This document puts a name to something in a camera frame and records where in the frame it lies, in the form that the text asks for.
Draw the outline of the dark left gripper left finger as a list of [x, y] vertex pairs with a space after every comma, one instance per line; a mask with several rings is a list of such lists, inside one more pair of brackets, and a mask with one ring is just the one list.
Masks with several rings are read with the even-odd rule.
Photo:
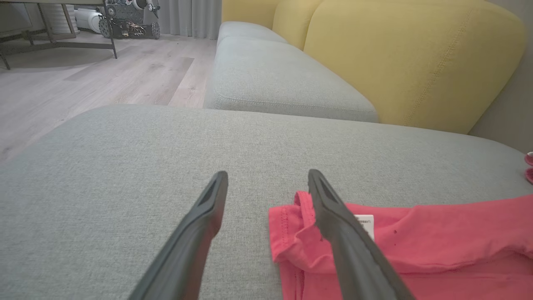
[[198, 300], [212, 239], [222, 225], [228, 173], [213, 175], [128, 300]]

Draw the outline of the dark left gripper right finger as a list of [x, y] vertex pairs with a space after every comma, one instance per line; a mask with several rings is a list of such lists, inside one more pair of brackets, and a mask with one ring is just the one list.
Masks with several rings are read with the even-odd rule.
[[309, 171], [308, 187], [315, 226], [331, 244], [343, 300], [415, 300], [320, 171]]

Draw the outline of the red basketball jersey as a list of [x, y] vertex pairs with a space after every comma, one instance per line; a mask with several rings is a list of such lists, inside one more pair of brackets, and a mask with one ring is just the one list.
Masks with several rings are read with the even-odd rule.
[[[348, 203], [417, 300], [533, 300], [533, 194], [462, 205]], [[269, 209], [284, 300], [342, 300], [311, 195]]]

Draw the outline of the large grey sofa seat cushion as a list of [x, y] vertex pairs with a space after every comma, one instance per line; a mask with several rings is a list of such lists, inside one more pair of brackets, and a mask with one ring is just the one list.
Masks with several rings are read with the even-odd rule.
[[369, 122], [114, 105], [0, 166], [0, 300], [127, 299], [213, 175], [229, 175], [201, 299], [282, 299], [268, 209], [320, 170], [344, 202], [409, 207], [533, 193], [488, 139]]

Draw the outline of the large yellow sofa back cushion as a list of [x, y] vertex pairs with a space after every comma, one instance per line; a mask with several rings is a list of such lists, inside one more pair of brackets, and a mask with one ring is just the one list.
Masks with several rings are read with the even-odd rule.
[[520, 18], [484, 0], [326, 0], [304, 51], [389, 125], [467, 134], [527, 45]]

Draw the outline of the grey curtain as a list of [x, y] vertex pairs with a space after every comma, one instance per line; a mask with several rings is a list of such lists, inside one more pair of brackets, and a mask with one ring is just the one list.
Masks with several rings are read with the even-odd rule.
[[217, 40], [222, 0], [158, 0], [163, 34]]

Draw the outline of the white appliance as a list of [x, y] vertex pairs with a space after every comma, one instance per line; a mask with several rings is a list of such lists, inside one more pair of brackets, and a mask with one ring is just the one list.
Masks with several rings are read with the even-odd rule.
[[100, 20], [102, 17], [103, 15], [96, 9], [75, 9], [75, 19], [78, 29], [87, 29], [97, 34], [101, 34]]

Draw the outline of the white ribbed bin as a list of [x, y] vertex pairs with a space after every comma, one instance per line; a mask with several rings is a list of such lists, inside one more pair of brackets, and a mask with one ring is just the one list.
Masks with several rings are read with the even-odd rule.
[[[41, 7], [53, 34], [62, 35], [72, 33], [61, 4], [41, 4]], [[74, 33], [79, 34], [80, 30], [77, 27], [75, 19], [74, 5], [66, 4], [65, 8], [67, 9], [68, 16], [71, 20]]]

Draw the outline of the metal frame table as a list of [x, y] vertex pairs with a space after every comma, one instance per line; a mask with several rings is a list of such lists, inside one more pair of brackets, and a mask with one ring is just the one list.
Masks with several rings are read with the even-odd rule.
[[[64, 39], [73, 39], [76, 38], [74, 31], [74, 25], [72, 20], [69, 17], [68, 10], [66, 5], [88, 5], [88, 6], [103, 6], [104, 9], [107, 9], [107, 0], [0, 0], [0, 4], [36, 4], [40, 17], [42, 19], [42, 24], [44, 29], [40, 30], [22, 30], [20, 34], [12, 35], [9, 37], [0, 38], [0, 59], [4, 63], [4, 66], [7, 70], [10, 70], [11, 67], [6, 59], [8, 55], [21, 54], [21, 53], [32, 53], [40, 50], [48, 49], [101, 49], [101, 50], [112, 50], [114, 59], [118, 58], [117, 51], [115, 48], [114, 38], [110, 37], [110, 44], [102, 43], [88, 43], [88, 42], [61, 42]], [[62, 11], [69, 26], [70, 34], [55, 35], [52, 33], [51, 24], [47, 20], [47, 17], [44, 15], [42, 4], [59, 4], [61, 5]], [[27, 46], [21, 47], [11, 47], [3, 46], [2, 43], [9, 42], [12, 40], [17, 40], [27, 37], [30, 44]]]

